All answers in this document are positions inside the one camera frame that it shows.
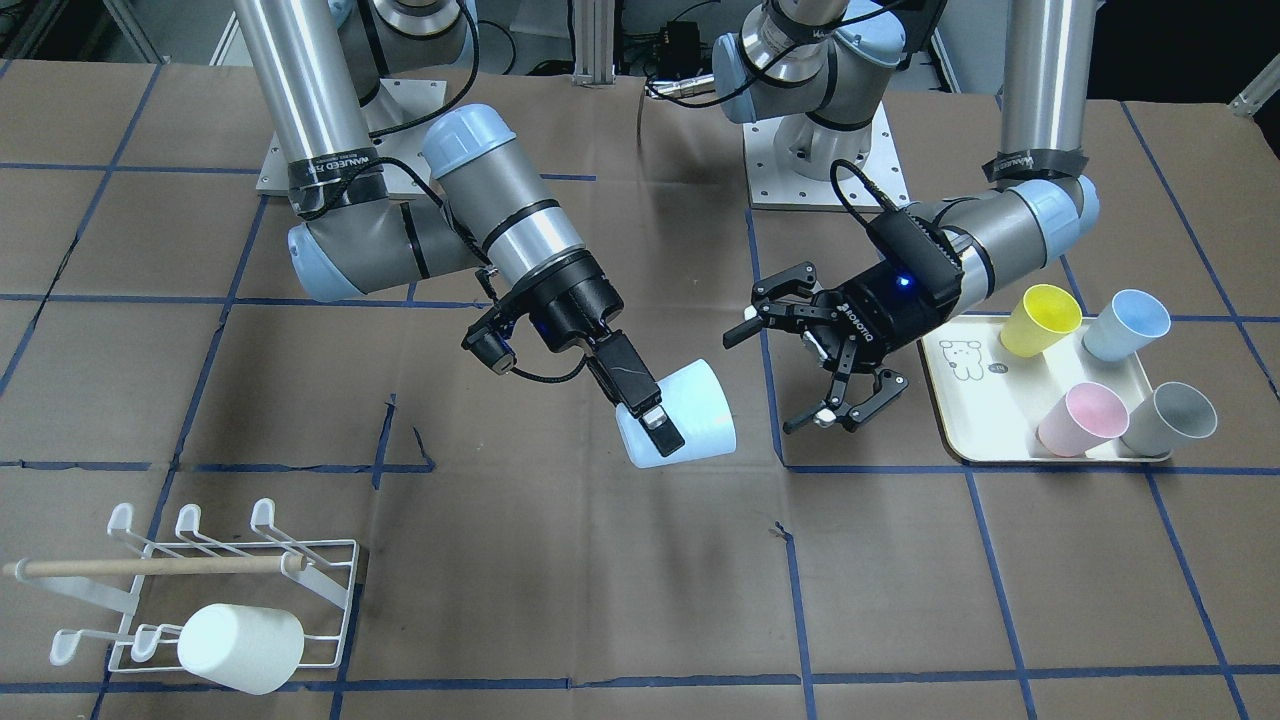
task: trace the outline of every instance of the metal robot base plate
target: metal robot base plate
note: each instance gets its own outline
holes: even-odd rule
[[[760,210],[836,210],[842,211],[840,201],[831,192],[826,179],[809,179],[778,163],[773,152],[773,135],[782,118],[760,120],[742,126],[746,149],[746,182],[751,192],[751,208]],[[897,161],[897,147],[893,133],[888,129],[888,117],[884,105],[876,109],[872,119],[872,151],[863,164],[863,170],[895,202],[906,205],[910,196],[906,192],[906,179]],[[881,208],[858,182],[858,178],[840,181],[840,187],[859,210],[878,211]]]
[[[422,117],[444,105],[445,83],[443,79],[383,79],[383,88],[401,104],[410,118]],[[431,123],[396,132],[374,141],[374,147],[383,158],[403,160],[422,179],[431,181],[431,168],[420,155],[422,136]],[[413,200],[424,197],[424,192],[398,168],[384,168],[387,193],[392,200]],[[262,195],[283,197],[289,192],[289,173],[284,155],[280,154],[279,138],[273,135],[271,145],[262,161],[262,172],[257,177],[257,191]]]

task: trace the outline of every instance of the mug rack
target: mug rack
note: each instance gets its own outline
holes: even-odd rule
[[[106,534],[131,551],[131,560],[31,560],[4,566],[4,574],[47,592],[64,594],[120,614],[115,632],[91,628],[60,629],[54,634],[49,661],[67,665],[81,641],[90,638],[111,643],[108,667],[113,673],[163,673],[183,670],[178,665],[152,662],[161,646],[177,644],[182,625],[172,623],[134,625],[146,579],[151,575],[261,574],[284,575],[320,596],[342,611],[337,634],[303,634],[308,643],[333,646],[323,662],[302,662],[302,667],[337,667],[342,660],[351,621],[360,546],[355,539],[296,541],[275,525],[275,502],[264,497],[253,503],[250,529],[262,541],[220,542],[200,532],[200,506],[186,505],[178,511],[175,542],[155,542],[133,532],[133,506],[116,505],[106,523]],[[128,591],[91,577],[133,575]],[[122,666],[125,651],[136,665]]]

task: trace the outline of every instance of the cartoon bear print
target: cartoon bear print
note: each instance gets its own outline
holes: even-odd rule
[[[982,343],[975,340],[942,340],[942,356],[955,373],[957,380],[980,380],[986,374],[982,366]]]

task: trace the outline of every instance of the robotiq logo text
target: robotiq logo text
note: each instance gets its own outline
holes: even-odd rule
[[[863,340],[865,340],[867,342],[876,342],[876,336],[873,336],[872,331],[867,328],[867,324],[863,323],[863,319],[859,318],[856,314],[854,314],[854,310],[849,306],[847,302],[837,305],[836,310],[840,310],[841,313],[845,314],[846,318],[849,318],[849,322],[852,323],[855,328],[858,328],[859,333],[861,333]]]

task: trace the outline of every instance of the light blue cup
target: light blue cup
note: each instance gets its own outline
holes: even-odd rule
[[[1121,290],[1084,333],[1084,348],[1114,363],[1158,340],[1172,325],[1169,310],[1140,290]]]

